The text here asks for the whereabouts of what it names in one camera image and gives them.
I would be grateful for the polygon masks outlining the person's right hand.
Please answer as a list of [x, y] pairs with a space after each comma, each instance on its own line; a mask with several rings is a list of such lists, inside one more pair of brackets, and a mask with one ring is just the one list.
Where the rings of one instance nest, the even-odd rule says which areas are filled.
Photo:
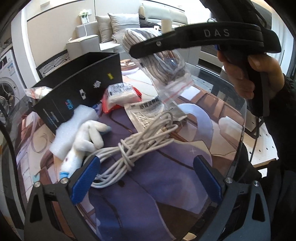
[[285, 85], [285, 77], [278, 61], [267, 54], [248, 56], [250, 66], [248, 70], [243, 70], [230, 63], [221, 51], [218, 51], [217, 57], [223, 63], [235, 91], [244, 99], [254, 98], [256, 95], [255, 82], [261, 79], [262, 73], [267, 76], [267, 90], [270, 98], [275, 97]]

